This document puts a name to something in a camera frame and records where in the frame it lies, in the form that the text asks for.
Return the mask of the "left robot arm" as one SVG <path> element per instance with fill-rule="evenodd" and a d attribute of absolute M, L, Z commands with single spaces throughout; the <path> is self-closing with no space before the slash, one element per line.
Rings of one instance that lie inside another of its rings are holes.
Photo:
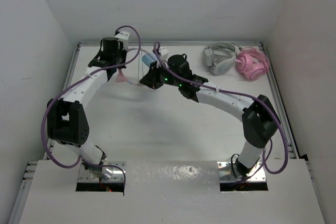
<path fill-rule="evenodd" d="M 102 164 L 104 152 L 93 144 L 85 108 L 98 89 L 126 62 L 129 33 L 122 31 L 103 38 L 96 56 L 89 62 L 82 82 L 61 95 L 47 115 L 47 134 L 52 140 L 72 149 L 90 166 Z"/>

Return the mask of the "white grey headphones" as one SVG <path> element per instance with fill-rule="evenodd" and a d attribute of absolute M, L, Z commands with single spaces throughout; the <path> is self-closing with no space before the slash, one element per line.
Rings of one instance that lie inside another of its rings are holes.
<path fill-rule="evenodd" d="M 237 47 L 228 42 L 213 42 L 203 50 L 205 65 L 215 75 L 226 74 L 238 57 Z"/>

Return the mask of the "pink blue cat-ear headphones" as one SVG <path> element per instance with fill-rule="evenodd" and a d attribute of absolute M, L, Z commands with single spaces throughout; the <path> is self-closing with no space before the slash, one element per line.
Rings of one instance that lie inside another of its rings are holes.
<path fill-rule="evenodd" d="M 153 52 L 149 52 L 143 48 L 140 49 L 141 51 L 141 56 L 139 57 L 139 59 L 141 59 L 142 63 L 141 63 L 141 67 L 142 67 L 142 74 L 144 76 L 144 66 L 149 67 L 151 63 L 156 61 L 156 56 L 154 55 Z M 135 86 L 140 86 L 140 79 L 138 78 L 138 82 L 132 82 L 131 80 L 129 80 L 124 74 L 122 69 L 118 69 L 118 74 L 116 77 L 116 82 L 125 82 L 128 83 L 130 85 L 135 85 Z"/>

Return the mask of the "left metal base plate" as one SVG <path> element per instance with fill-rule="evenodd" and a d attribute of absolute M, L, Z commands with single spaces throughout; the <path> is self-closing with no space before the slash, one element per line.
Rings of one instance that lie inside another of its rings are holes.
<path fill-rule="evenodd" d="M 81 163 L 78 182 L 97 183 L 102 180 L 104 183 L 123 183 L 126 174 L 126 162 L 104 162 L 107 167 L 91 167 Z"/>

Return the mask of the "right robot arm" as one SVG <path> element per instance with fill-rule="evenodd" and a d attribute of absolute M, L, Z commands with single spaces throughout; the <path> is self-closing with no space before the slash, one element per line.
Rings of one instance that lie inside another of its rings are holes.
<path fill-rule="evenodd" d="M 259 160 L 262 151 L 277 131 L 276 116 L 269 99 L 260 95 L 260 103 L 236 94 L 221 93 L 206 78 L 193 74 L 186 55 L 173 55 L 160 65 L 154 56 L 146 54 L 143 63 L 149 71 L 140 80 L 153 90 L 167 84 L 178 88 L 181 95 L 197 103 L 218 108 L 240 120 L 243 124 L 245 144 L 233 166 L 236 178 L 246 177 Z"/>

